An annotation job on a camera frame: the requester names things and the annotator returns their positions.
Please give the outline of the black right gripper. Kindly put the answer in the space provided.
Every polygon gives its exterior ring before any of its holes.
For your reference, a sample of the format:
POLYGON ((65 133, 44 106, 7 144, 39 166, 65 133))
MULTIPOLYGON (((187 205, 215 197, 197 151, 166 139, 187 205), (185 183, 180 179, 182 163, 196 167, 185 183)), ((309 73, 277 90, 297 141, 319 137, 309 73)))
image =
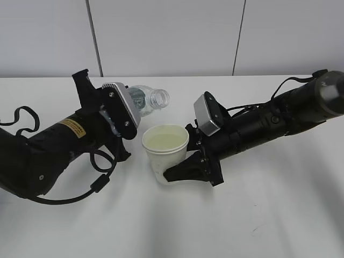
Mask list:
POLYGON ((212 186, 224 182, 220 160, 206 143, 207 136, 197 127, 187 124, 189 134, 187 152, 194 153, 181 163, 168 168, 163 176, 168 182, 203 181, 212 186))

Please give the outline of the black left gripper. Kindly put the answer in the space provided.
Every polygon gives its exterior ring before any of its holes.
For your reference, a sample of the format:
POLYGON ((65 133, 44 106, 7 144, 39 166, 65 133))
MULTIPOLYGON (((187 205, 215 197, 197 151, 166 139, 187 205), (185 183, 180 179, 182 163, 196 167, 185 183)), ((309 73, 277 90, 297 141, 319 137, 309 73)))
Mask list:
POLYGON ((84 119, 95 134, 96 147, 105 146, 116 157, 118 162, 126 161, 131 154, 125 149, 123 139, 116 131, 108 116, 100 88, 95 88, 88 70, 81 70, 72 75, 80 100, 81 108, 76 114, 84 119))

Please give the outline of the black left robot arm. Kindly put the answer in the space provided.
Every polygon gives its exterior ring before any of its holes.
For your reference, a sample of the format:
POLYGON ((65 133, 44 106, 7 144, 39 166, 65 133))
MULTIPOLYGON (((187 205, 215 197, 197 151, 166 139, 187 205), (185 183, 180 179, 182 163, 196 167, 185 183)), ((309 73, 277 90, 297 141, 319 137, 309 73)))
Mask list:
POLYGON ((65 119, 40 130, 38 114, 28 106, 33 128, 15 134, 1 123, 1 188, 23 199, 63 205, 81 201, 99 192, 110 180, 118 162, 127 160, 124 139, 133 139, 138 124, 128 86, 106 83, 95 88, 87 70, 73 75, 80 108, 65 119), (64 170, 79 156, 89 154, 93 168, 100 173, 89 190, 77 197, 45 199, 64 170))

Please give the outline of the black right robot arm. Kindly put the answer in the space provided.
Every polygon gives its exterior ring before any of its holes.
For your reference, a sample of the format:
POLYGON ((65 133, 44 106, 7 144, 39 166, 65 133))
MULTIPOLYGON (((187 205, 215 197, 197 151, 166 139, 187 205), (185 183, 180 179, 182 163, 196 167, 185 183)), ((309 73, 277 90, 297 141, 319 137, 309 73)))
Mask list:
POLYGON ((195 122, 186 126, 191 156, 163 177, 216 186, 224 181, 221 160, 343 115, 343 72, 319 70, 298 82, 300 87, 275 92, 265 103, 236 106, 234 114, 210 92, 203 93, 193 105, 195 122))

